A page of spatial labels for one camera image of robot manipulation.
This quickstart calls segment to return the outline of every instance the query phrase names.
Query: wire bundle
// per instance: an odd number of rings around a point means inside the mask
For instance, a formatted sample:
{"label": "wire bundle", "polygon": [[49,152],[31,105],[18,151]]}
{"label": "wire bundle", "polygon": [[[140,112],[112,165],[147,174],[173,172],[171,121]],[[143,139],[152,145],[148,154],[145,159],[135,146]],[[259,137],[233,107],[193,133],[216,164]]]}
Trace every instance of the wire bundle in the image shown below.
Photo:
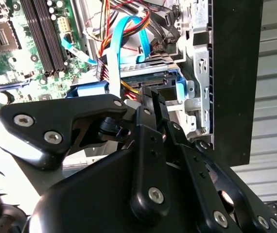
{"label": "wire bundle", "polygon": [[[165,19],[155,13],[163,11],[166,13],[169,12],[169,14],[171,14],[173,12],[171,9],[164,7],[165,1],[166,0],[164,0],[162,5],[157,5],[145,2],[144,0],[102,0],[101,12],[98,12],[93,16],[95,17],[96,15],[101,13],[100,27],[98,29],[94,29],[91,33],[87,31],[88,35],[91,38],[101,42],[97,53],[98,58],[100,59],[103,56],[104,50],[110,46],[112,34],[109,33],[109,29],[114,23],[118,12],[124,12],[130,16],[138,15],[141,17],[141,21],[134,26],[130,26],[130,24],[127,25],[126,29],[123,31],[123,38],[130,37],[147,28],[155,36],[155,39],[160,45],[159,48],[161,48],[163,44],[166,44],[167,35],[162,27],[171,32],[171,28],[173,26],[168,27],[165,23]],[[86,25],[93,19],[93,17],[86,22]],[[101,78],[109,82],[108,66],[103,65],[102,69],[103,72]],[[136,100],[139,91],[133,89],[122,80],[121,84],[126,89],[125,95],[132,100]]]}

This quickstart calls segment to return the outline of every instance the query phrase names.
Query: black robotic arm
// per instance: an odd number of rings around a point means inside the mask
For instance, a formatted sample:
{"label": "black robotic arm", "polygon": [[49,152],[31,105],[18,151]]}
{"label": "black robotic arm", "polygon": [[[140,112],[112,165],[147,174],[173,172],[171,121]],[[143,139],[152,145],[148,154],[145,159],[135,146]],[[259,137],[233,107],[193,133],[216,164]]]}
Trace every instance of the black robotic arm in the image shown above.
{"label": "black robotic arm", "polygon": [[275,216],[209,144],[191,144],[169,120],[163,97],[148,88],[141,96],[137,109],[99,95],[0,110],[0,147],[47,172],[69,154],[119,142],[42,195],[27,231],[277,232]]}

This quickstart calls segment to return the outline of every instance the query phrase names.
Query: metal bracket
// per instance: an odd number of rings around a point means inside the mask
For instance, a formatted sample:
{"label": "metal bracket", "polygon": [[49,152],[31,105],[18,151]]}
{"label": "metal bracket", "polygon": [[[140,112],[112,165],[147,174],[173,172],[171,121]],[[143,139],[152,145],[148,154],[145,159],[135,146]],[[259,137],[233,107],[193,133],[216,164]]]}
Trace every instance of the metal bracket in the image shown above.
{"label": "metal bracket", "polygon": [[205,32],[208,29],[208,1],[193,0],[190,8],[192,30]]}
{"label": "metal bracket", "polygon": [[194,73],[200,85],[201,128],[204,131],[203,134],[208,134],[210,133],[210,80],[208,46],[195,46],[194,50]]}

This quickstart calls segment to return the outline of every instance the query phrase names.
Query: capacitor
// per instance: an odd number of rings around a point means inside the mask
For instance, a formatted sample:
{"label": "capacitor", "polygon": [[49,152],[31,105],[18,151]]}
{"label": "capacitor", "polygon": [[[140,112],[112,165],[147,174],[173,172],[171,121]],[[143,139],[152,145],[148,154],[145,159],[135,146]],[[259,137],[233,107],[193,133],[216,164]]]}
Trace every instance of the capacitor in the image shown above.
{"label": "capacitor", "polygon": [[56,6],[58,7],[58,8],[62,8],[63,6],[64,6],[64,3],[62,2],[62,1],[57,1],[56,2]]}
{"label": "capacitor", "polygon": [[55,9],[53,7],[50,7],[49,12],[50,12],[50,14],[53,14],[55,12]]}
{"label": "capacitor", "polygon": [[51,15],[51,20],[56,21],[56,15]]}
{"label": "capacitor", "polygon": [[14,96],[7,91],[0,92],[0,103],[3,105],[14,102]]}
{"label": "capacitor", "polygon": [[52,5],[53,5],[53,1],[48,0],[48,1],[47,1],[47,5],[48,5],[48,6],[52,6]]}

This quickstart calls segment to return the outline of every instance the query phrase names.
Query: connector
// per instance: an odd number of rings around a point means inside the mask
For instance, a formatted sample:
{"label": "connector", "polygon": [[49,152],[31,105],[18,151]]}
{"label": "connector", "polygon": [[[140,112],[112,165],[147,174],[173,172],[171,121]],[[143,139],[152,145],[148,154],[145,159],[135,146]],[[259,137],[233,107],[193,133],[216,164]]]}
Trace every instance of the connector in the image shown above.
{"label": "connector", "polygon": [[69,19],[66,17],[60,17],[57,19],[57,25],[60,30],[60,33],[70,32],[71,28],[69,25]]}
{"label": "connector", "polygon": [[105,69],[105,65],[107,64],[106,56],[100,57],[97,59],[97,67],[96,67],[96,79],[101,81],[103,80],[103,73]]}

